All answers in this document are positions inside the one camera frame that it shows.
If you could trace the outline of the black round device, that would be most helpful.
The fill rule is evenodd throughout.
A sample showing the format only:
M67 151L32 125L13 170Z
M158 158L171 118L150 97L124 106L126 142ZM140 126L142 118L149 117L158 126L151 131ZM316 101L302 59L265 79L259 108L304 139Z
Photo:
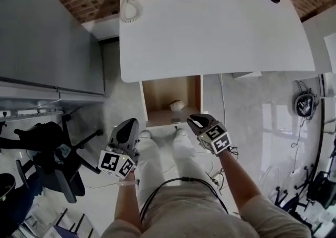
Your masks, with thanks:
M304 92L296 98L294 111L300 117L311 118L318 104L318 99L313 93Z

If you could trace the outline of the white desk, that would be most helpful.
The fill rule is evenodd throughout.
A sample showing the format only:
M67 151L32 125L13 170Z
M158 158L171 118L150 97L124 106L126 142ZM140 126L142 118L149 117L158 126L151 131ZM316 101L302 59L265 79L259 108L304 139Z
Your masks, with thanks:
M142 16L119 29L124 82L315 69L291 0L137 1Z

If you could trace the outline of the person's beige sweater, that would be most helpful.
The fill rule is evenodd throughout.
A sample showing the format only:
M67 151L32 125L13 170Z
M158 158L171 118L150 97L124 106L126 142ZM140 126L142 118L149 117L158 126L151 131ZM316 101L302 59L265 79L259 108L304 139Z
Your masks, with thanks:
M311 238L310 230L262 195L227 214L204 185L165 186L154 197L143 229L114 220L101 238Z

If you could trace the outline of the person's left forearm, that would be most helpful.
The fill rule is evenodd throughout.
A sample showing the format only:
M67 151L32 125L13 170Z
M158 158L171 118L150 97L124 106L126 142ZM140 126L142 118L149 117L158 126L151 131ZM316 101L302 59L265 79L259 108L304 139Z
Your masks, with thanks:
M139 230L142 229L140 211L135 188L134 173L129 173L123 182L126 186L120 186L115 205L114 219L130 223Z

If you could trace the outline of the black office chair base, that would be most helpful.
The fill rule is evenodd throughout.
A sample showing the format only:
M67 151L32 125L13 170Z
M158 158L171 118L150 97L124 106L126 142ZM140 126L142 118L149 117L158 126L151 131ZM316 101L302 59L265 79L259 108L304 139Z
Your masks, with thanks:
M313 176L313 170L309 172L309 168L304 166L305 180L297 186L294 185L295 190L308 187L306 197L310 201L316 201L322 205L326 210L331 205L336 204L336 180L331 180L331 171L319 171L317 175Z

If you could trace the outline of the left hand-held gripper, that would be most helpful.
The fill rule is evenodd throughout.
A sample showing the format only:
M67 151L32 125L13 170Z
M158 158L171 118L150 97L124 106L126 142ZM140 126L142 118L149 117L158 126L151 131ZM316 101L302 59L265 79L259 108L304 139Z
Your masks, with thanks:
M130 118L112 130L110 143L100 153L98 168L108 175L124 179L134 171L139 161L139 151L136 148L139 135L139 122ZM120 144L125 148L115 147Z

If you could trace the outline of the person's right forearm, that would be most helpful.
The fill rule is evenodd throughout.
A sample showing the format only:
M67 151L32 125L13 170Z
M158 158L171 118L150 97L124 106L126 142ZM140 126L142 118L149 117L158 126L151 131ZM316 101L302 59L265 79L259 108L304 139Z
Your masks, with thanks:
M257 185L228 150L217 155L238 211L252 198L261 195Z

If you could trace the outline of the small white object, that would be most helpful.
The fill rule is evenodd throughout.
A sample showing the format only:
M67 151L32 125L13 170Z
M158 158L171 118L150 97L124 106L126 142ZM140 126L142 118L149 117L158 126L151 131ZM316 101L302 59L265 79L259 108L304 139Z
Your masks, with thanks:
M180 112L185 107L185 103L183 101L176 100L172 102L169 107L172 112Z

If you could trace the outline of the white shelf cabinet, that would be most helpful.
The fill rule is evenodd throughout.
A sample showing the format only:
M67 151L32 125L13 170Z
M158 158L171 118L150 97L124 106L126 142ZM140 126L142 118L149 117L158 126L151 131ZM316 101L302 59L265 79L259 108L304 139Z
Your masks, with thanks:
M336 34L336 17L320 13L303 22L316 73L336 73L336 59L330 58L326 38Z

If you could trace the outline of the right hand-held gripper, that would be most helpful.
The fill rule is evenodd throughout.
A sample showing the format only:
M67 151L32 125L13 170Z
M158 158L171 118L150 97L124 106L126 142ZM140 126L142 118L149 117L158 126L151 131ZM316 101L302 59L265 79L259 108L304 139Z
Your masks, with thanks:
M203 133L203 127L209 127L216 120L209 114L192 114L187 119L187 124L192 132L198 136L201 146L212 154L218 155L227 150L232 144L229 133L222 123L217 123Z

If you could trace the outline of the person's white trousers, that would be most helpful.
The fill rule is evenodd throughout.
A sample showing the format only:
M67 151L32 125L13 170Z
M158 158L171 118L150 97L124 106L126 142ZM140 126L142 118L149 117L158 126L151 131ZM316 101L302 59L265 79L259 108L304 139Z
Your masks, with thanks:
M165 182L165 178L157 143L153 139L140 140L138 151L140 152L138 203L144 205L150 194ZM197 153L189 138L174 137L172 155L179 177L196 178L210 183L208 175L196 162Z

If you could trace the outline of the black office chair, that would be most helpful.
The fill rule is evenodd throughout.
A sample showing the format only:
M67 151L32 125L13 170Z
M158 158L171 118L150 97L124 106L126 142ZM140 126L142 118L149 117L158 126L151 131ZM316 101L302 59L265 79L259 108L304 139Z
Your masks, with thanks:
M70 140L67 122L71 116L61 118L62 125L55 122L38 123L28 130L15 129L18 140L0 137L0 149L24 149L30 152L29 161L21 164L16 160L20 178L29 188L26 172L35 168L40 184L50 190L64 194L69 203L76 203L76 197L85 195L85 187L79 174L79 168L85 166L95 174L100 170L84 160L78 153L94 137L102 136L99 129L84 140L73 145Z

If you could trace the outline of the wooden drawer with white front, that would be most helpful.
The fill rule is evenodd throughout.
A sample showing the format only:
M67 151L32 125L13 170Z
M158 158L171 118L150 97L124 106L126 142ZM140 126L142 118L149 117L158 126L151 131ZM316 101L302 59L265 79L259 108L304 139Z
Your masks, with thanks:
M203 113L203 76L195 75L140 82L146 127L185 123L191 114ZM169 105L180 100L185 107L172 112Z

